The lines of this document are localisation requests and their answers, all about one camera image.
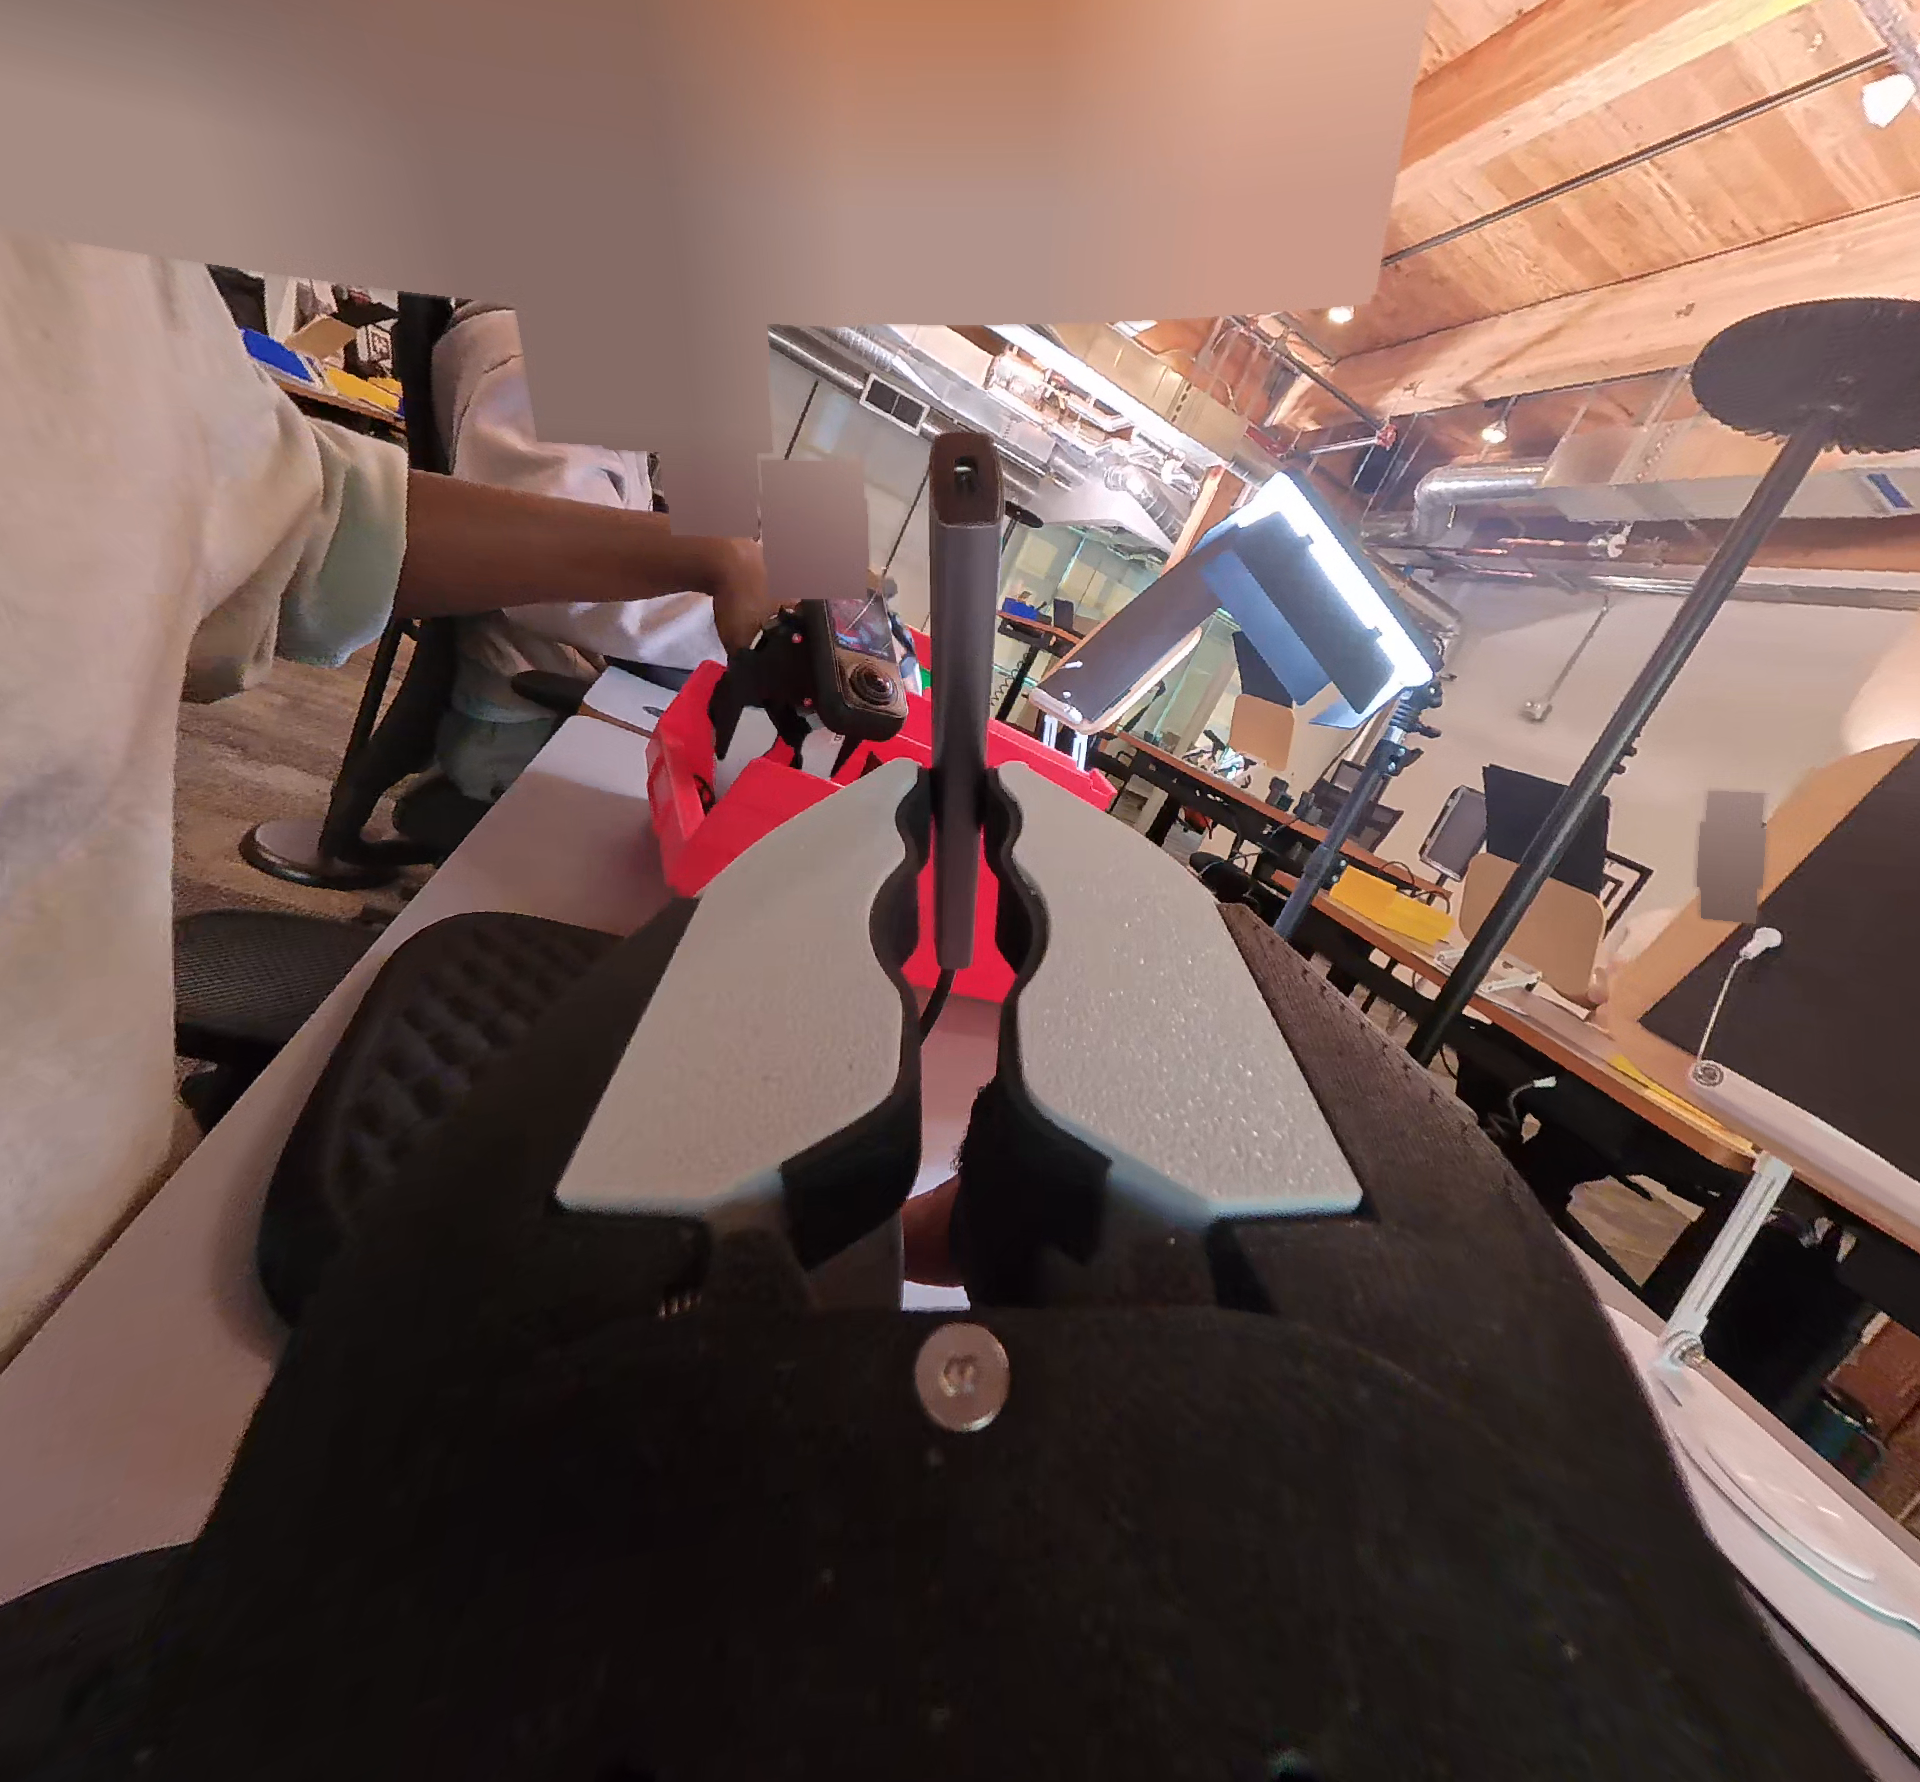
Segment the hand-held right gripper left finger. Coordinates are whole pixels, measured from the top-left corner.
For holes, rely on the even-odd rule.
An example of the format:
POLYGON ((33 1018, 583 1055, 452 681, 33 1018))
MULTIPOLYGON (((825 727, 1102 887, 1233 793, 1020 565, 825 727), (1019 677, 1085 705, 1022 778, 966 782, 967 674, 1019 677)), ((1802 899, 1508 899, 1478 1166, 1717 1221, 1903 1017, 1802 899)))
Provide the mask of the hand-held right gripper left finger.
POLYGON ((882 761, 691 903, 554 1186, 566 1217, 768 1234, 807 1272, 899 1272, 922 1166, 925 767, 882 761))

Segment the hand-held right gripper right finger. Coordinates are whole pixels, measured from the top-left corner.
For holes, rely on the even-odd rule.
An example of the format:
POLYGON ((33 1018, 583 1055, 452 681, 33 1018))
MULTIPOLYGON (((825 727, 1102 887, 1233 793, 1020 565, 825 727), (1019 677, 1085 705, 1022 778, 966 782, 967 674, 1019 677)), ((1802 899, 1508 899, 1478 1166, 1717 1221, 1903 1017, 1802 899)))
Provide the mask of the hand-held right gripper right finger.
POLYGON ((1212 896, 1032 765, 986 846, 1015 981, 958 1158, 970 1290, 1117 1290, 1240 1223, 1348 1219, 1364 1188, 1212 896))

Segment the red plastic bin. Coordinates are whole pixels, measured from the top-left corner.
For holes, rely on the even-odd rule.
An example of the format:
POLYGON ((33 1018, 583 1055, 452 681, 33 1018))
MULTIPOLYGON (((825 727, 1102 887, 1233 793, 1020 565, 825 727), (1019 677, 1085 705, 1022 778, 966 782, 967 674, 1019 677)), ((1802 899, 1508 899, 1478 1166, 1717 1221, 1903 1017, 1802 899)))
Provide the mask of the red plastic bin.
MULTIPOLYGON (((659 714, 647 752, 647 794, 659 839, 659 863, 667 887, 681 899, 697 899, 740 854, 879 765, 907 761, 915 767, 930 767, 930 695, 907 688, 903 675, 907 716, 899 734, 881 744, 864 744, 837 775, 831 767, 841 745, 839 736, 814 728, 807 736, 804 764, 792 767, 788 749, 777 738, 768 714, 759 709, 743 713, 729 754, 717 757, 708 698, 724 669, 724 666, 706 663, 693 671, 689 683, 659 714), (770 738, 750 736, 754 727, 750 714, 763 716, 761 727, 772 728, 770 738)), ((1099 812, 1112 802, 1112 782, 1081 755, 1047 747, 1042 738, 990 719, 988 765, 1012 764, 1034 769, 1046 784, 1099 812)), ((917 906, 920 938, 903 974, 907 985, 930 993, 943 974, 932 946, 930 858, 917 878, 917 906)), ((995 872, 986 838, 982 838, 974 961, 954 980, 954 991, 962 1000, 998 1003, 1007 1000, 1015 984, 1015 970, 995 944, 995 906, 995 872)))

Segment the person's left hand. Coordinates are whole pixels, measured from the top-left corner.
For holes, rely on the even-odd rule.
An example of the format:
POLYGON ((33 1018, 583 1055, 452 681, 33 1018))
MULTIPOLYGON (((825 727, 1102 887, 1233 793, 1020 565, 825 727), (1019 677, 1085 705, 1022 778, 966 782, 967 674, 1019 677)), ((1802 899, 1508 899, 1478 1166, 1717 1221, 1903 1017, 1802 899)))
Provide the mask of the person's left hand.
POLYGON ((745 537, 702 537, 702 587, 712 603, 722 653, 750 647, 778 610, 766 576, 763 549, 745 537))

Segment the yellow plastic bin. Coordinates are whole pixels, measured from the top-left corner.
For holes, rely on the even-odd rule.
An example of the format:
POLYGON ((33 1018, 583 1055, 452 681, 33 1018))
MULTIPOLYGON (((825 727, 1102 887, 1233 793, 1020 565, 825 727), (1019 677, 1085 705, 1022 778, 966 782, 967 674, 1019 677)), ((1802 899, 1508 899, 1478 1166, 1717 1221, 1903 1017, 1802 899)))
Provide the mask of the yellow plastic bin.
POLYGON ((1322 899, 1407 942, 1438 946, 1453 931, 1452 915, 1443 906, 1405 894, 1362 866, 1343 868, 1322 891, 1322 899))

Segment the black mesh padded rest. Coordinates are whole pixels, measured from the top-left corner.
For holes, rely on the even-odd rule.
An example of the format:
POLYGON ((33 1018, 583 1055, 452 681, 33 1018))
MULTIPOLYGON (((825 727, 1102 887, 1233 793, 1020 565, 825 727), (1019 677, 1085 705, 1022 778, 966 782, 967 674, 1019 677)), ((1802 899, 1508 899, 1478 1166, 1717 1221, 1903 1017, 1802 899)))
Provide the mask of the black mesh padded rest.
POLYGON ((615 936, 487 909, 430 923, 378 970, 282 1148, 255 1235, 259 1288, 295 1327, 395 1183, 481 1215, 552 1207, 576 1080, 527 1061, 541 1020, 630 946, 672 957, 691 902, 615 936))

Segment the light panel tripod stand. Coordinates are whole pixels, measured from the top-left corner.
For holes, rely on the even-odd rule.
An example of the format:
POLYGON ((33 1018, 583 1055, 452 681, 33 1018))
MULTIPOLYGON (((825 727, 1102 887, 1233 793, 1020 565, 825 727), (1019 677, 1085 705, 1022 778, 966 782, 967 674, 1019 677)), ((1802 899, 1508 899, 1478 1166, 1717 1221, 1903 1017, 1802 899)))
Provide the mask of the light panel tripod stand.
POLYGON ((1427 723, 1427 713, 1438 709, 1443 698, 1443 675, 1438 674, 1427 683, 1405 690, 1390 707, 1386 723, 1364 761, 1364 769, 1353 790, 1336 808, 1335 821, 1322 831, 1316 850, 1300 878, 1294 882, 1287 902, 1276 922, 1276 931, 1291 940, 1304 925, 1318 896, 1332 882, 1344 857, 1348 841, 1376 807, 1382 788, 1407 761, 1417 760, 1418 752, 1409 747, 1410 736, 1435 738, 1438 730, 1427 723))

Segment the studio light panel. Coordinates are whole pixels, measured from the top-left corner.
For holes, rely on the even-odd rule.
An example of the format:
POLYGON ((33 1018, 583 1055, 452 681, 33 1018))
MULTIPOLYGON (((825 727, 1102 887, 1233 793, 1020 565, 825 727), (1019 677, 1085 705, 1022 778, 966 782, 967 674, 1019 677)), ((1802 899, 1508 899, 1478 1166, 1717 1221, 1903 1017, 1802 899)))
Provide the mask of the studio light panel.
POLYGON ((1291 474, 1268 478, 1030 688, 1032 709, 1082 734, 1110 730, 1225 615, 1294 707, 1355 730, 1439 674, 1380 571, 1291 474))

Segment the black pole stand with disc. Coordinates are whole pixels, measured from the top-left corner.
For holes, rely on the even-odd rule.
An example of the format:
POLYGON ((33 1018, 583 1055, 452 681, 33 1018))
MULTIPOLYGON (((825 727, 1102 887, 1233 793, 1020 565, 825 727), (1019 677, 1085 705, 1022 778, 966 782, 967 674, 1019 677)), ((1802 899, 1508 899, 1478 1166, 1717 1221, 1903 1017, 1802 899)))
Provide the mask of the black pole stand with disc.
POLYGON ((1818 457, 1827 452, 1893 455, 1915 449, 1918 303, 1835 297, 1741 319, 1719 330, 1696 358, 1691 396, 1708 419, 1741 435, 1776 442, 1778 449, 1427 1005, 1407 1045, 1417 1066, 1429 1066, 1441 1053, 1526 909, 1617 769, 1635 754, 1647 721, 1818 457))

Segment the black foam board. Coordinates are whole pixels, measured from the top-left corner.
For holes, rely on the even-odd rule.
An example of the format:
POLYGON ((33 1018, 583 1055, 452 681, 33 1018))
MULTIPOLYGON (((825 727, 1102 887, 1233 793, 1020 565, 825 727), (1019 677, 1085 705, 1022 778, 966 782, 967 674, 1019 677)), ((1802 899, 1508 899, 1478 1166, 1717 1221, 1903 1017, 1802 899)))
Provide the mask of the black foam board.
POLYGON ((1612 985, 1626 1052, 1677 1082, 1699 1049, 1915 1172, 1918 757, 1888 744, 1815 769, 1768 821, 1760 923, 1687 903, 1612 985))

